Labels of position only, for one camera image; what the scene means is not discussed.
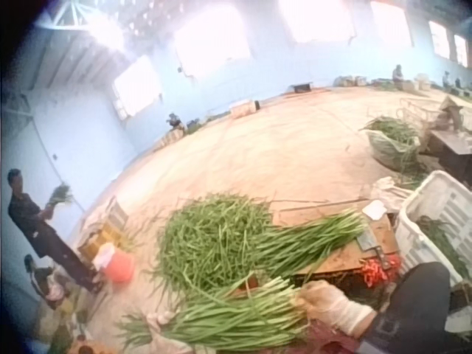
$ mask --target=bright window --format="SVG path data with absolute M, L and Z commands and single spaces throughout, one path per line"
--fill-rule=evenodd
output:
M 382 40 L 392 47 L 412 46 L 412 38 L 403 9 L 372 1 L 375 25 Z
M 231 59 L 248 58 L 243 20 L 235 8 L 218 5 L 175 33 L 177 54 L 187 75 L 202 76 Z
M 433 21 L 429 22 L 429 28 L 433 38 L 434 52 L 449 59 L 451 57 L 451 50 L 449 48 L 448 31 L 445 27 Z
M 162 92 L 157 73 L 146 55 L 114 81 L 114 89 L 121 106 L 130 116 L 150 105 Z
M 349 11 L 342 0 L 280 0 L 295 41 L 346 41 L 354 36 Z
M 464 38 L 462 38 L 460 35 L 455 35 L 454 43 L 456 44 L 457 63 L 467 68 L 468 67 L 467 41 Z

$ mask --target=ceiling light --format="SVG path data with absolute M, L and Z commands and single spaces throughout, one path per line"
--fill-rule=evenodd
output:
M 94 14 L 88 18 L 88 30 L 97 42 L 116 50 L 124 50 L 125 39 L 118 24 L 103 14 Z

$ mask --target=wooden table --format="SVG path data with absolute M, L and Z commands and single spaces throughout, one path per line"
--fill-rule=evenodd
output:
M 274 223 L 280 226 L 291 226 L 316 220 L 324 216 L 338 214 L 346 209 L 354 208 L 359 212 L 371 201 L 348 201 L 336 204 L 325 204 L 315 207 L 300 207 L 293 209 L 283 209 L 274 214 Z M 379 221 L 369 221 L 370 227 L 377 238 L 378 244 L 382 246 L 385 254 L 398 252 L 398 245 L 395 239 L 392 225 L 385 214 Z M 349 271 L 361 267 L 359 260 L 363 258 L 375 257 L 374 251 L 362 252 L 357 240 L 348 243 L 345 247 L 334 251 L 314 273 L 326 273 L 332 271 Z M 310 266 L 298 271 L 298 274 L 306 274 L 310 271 Z

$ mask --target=red bucket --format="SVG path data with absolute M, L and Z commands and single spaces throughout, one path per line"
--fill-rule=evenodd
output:
M 112 282 L 130 282 L 134 275 L 134 259 L 120 249 L 115 249 L 108 265 L 102 272 Z

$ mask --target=gloved hand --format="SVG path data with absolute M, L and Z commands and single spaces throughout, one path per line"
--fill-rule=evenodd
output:
M 166 325 L 176 313 L 165 311 L 163 314 L 152 313 L 147 315 L 147 323 L 153 337 L 150 344 L 150 354 L 193 354 L 194 350 L 181 341 L 174 341 L 162 336 L 161 326 Z
M 309 319 L 318 319 L 348 336 L 358 333 L 365 318 L 375 317 L 371 307 L 349 300 L 341 290 L 324 280 L 305 284 L 295 299 L 295 306 L 306 311 Z

